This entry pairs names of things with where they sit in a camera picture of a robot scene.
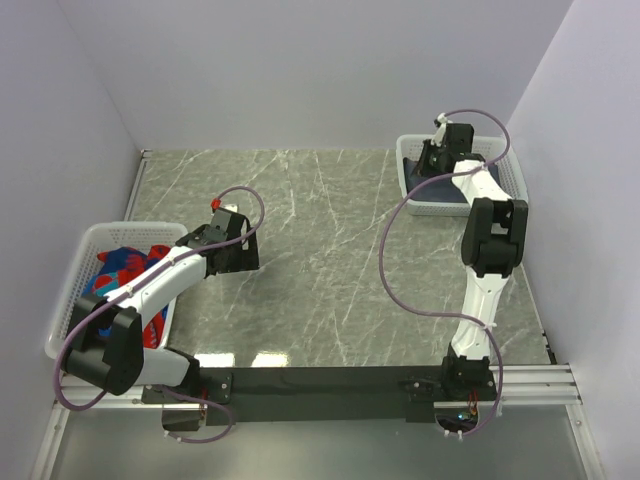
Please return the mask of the blue grey cloth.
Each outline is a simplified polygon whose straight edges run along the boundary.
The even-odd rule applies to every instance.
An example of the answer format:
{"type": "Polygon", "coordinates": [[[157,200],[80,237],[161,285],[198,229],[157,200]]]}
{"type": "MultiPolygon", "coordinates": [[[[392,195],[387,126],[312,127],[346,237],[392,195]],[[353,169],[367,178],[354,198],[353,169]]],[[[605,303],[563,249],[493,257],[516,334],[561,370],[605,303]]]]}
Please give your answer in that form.
{"type": "Polygon", "coordinates": [[[416,161],[402,160],[404,185],[409,194],[419,185],[426,186],[411,195],[410,200],[418,203],[434,203],[436,206],[451,207],[463,205],[470,208],[475,200],[488,198],[494,201],[511,200],[509,195],[485,166],[484,160],[467,159],[455,164],[451,174],[436,174],[421,178],[415,174],[416,161]]]}

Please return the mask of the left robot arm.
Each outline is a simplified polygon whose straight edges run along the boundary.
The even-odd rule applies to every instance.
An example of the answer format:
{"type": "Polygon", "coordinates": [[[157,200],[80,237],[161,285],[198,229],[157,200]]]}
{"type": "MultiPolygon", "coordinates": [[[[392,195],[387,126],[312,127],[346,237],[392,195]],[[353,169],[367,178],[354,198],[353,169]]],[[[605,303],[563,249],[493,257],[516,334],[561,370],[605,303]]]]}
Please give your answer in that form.
{"type": "Polygon", "coordinates": [[[73,308],[58,371],[121,395],[133,386],[164,385],[177,401],[202,391],[200,364],[168,347],[147,348],[143,333],[185,290],[226,273],[256,270],[259,254],[249,219],[223,207],[209,223],[180,238],[151,268],[100,296],[88,293],[73,308]]]}

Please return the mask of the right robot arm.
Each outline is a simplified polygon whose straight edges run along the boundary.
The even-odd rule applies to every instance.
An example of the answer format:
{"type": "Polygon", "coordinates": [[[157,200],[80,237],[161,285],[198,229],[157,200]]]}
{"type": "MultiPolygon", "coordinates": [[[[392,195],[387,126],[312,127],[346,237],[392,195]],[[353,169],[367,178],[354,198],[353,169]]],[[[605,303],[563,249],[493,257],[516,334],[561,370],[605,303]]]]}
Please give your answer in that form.
{"type": "Polygon", "coordinates": [[[470,206],[461,243],[467,275],[462,318],[442,362],[440,389],[448,400],[493,400],[490,334],[502,291],[524,255],[528,204],[506,193],[484,157],[472,151],[472,125],[444,115],[435,125],[415,173],[450,174],[470,206]]]}

